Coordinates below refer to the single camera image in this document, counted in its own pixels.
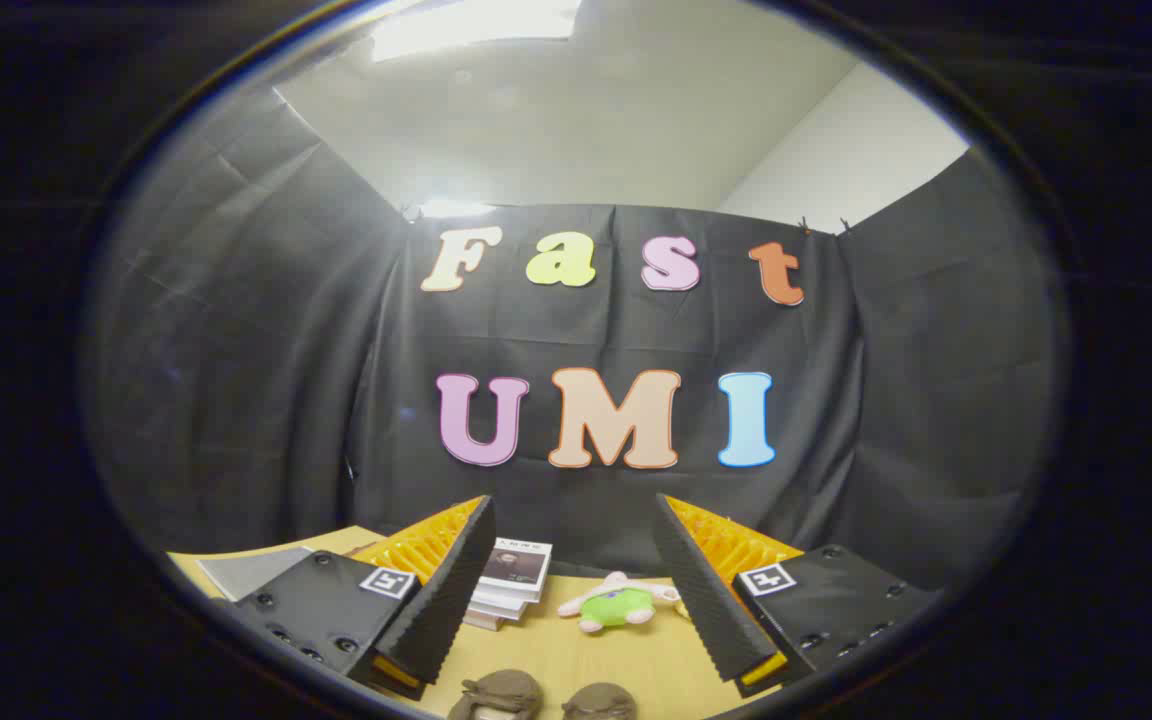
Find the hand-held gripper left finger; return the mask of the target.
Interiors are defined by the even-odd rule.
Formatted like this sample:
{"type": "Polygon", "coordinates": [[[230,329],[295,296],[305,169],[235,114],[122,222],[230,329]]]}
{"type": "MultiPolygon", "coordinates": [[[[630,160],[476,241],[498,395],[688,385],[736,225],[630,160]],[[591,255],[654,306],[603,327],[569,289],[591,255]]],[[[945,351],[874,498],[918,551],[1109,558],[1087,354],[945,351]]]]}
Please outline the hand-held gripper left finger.
{"type": "Polygon", "coordinates": [[[495,541],[492,498],[471,498],[353,555],[311,552],[238,600],[236,617],[280,650],[420,700],[495,541]]]}

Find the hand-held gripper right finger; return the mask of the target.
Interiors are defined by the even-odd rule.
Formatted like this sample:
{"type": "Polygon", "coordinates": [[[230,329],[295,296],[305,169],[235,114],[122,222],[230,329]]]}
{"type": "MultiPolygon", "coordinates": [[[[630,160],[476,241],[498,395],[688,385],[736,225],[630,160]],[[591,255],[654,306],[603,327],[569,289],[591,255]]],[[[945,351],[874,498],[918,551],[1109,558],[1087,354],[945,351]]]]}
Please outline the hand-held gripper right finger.
{"type": "Polygon", "coordinates": [[[826,673],[937,600],[840,544],[801,551],[680,498],[655,505],[659,556],[741,696],[826,673]]]}

